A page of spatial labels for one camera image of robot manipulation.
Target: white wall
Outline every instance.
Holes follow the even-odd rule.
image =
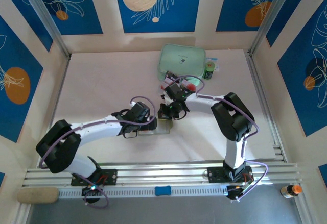
[[[223,0],[200,0],[194,33],[124,34],[117,0],[93,0],[103,35],[66,35],[72,53],[159,51],[166,43],[199,46],[205,49],[249,49],[253,32],[216,33]]]
[[[316,223],[327,220],[327,190],[318,172],[327,163],[327,127],[305,137],[277,62],[322,1],[302,0],[272,48],[264,40],[254,56],[287,156],[302,167]]]
[[[26,169],[35,166],[35,146],[49,125],[66,58],[56,44],[53,44],[48,53],[11,0],[0,2],[1,17],[43,66],[18,142],[0,136],[0,171],[6,174],[0,192],[0,217],[1,223],[12,223],[18,208],[17,191]]]

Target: orange bottle cap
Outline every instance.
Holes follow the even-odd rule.
[[[293,186],[293,187],[292,187],[292,190],[293,190],[293,192],[294,192],[295,194],[300,194],[300,193],[303,192],[301,186]]]

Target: beige sponge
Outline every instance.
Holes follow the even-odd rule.
[[[17,200],[24,204],[54,203],[59,197],[59,190],[55,187],[22,188],[17,195]]]

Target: blue clip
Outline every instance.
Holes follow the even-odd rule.
[[[167,187],[155,187],[154,188],[154,194],[156,196],[163,196],[163,195],[172,195],[172,188],[171,186],[167,186]]]

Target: green can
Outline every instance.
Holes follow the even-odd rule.
[[[211,79],[211,77],[213,76],[214,70],[215,70],[215,64],[213,62],[207,62],[205,64],[203,78],[206,80]]]

